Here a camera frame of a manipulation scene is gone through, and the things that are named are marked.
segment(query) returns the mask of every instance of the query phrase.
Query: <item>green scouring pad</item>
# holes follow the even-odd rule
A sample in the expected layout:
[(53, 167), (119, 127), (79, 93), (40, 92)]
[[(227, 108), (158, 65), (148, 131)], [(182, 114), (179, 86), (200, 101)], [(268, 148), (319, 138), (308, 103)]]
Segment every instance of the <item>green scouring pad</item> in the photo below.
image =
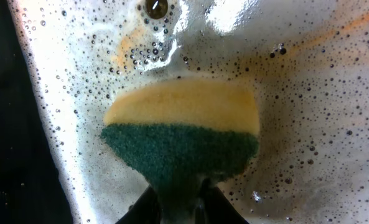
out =
[(101, 137), (158, 194), (167, 220), (190, 215), (204, 179), (241, 174), (258, 149), (252, 92), (226, 82), (166, 81), (119, 97)]

